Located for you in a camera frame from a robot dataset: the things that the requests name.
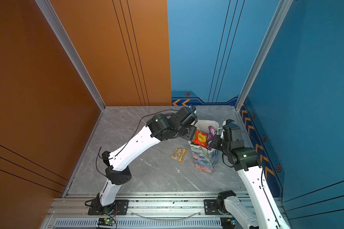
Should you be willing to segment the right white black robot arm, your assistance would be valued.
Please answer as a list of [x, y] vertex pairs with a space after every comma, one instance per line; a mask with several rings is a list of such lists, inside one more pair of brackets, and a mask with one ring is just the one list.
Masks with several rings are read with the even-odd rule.
[[218, 194], [218, 209], [231, 214], [245, 229], [289, 229], [264, 178], [264, 170], [255, 149], [245, 147], [241, 131], [233, 133], [224, 129], [221, 136], [215, 135], [213, 148], [227, 156], [231, 167], [243, 181], [255, 214], [247, 209], [233, 191]]

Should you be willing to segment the red yellow snack packet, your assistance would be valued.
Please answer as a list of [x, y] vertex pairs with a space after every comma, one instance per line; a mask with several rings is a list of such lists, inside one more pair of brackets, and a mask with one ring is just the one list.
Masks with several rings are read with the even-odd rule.
[[192, 140], [192, 143], [194, 143], [197, 146], [207, 148], [208, 137], [209, 137], [208, 134], [206, 134], [202, 131], [196, 130], [195, 135], [194, 135], [193, 140]]

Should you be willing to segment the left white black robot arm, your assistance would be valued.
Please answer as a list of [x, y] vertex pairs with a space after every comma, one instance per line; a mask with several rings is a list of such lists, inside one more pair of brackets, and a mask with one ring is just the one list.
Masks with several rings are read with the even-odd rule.
[[196, 107], [184, 106], [179, 110], [162, 110], [146, 115], [148, 121], [137, 127], [131, 138], [119, 149], [99, 153], [98, 157], [107, 166], [103, 176], [107, 181], [90, 207], [101, 214], [110, 214], [115, 206], [116, 194], [121, 186], [132, 179], [129, 164], [152, 146], [169, 139], [183, 138], [192, 141], [198, 122]]

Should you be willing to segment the tan cracker packet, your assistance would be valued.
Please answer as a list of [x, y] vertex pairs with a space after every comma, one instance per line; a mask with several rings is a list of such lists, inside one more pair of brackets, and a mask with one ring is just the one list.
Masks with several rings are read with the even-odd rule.
[[187, 149], [176, 147], [173, 154], [171, 155], [171, 158], [182, 163], [183, 157], [185, 156], [186, 152]]

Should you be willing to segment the purple Fox's candy bag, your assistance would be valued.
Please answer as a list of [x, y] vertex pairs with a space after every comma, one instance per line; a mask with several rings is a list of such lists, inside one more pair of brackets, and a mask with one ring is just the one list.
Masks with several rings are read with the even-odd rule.
[[213, 126], [209, 126], [208, 129], [209, 129], [209, 134], [208, 134], [208, 139], [207, 139], [207, 149], [211, 150], [216, 131], [213, 128]]

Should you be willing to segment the floral paper gift bag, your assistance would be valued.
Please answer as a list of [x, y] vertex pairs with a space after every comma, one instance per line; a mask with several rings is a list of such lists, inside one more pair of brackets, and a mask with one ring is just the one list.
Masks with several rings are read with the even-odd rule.
[[[211, 120], [199, 120], [195, 127], [197, 130], [209, 134], [209, 126], [213, 126], [216, 131], [219, 129], [219, 124], [216, 121]], [[195, 162], [195, 167], [197, 170], [213, 173], [215, 171], [219, 152], [215, 149], [208, 150], [207, 148], [197, 146], [192, 141], [190, 142], [190, 148]]]

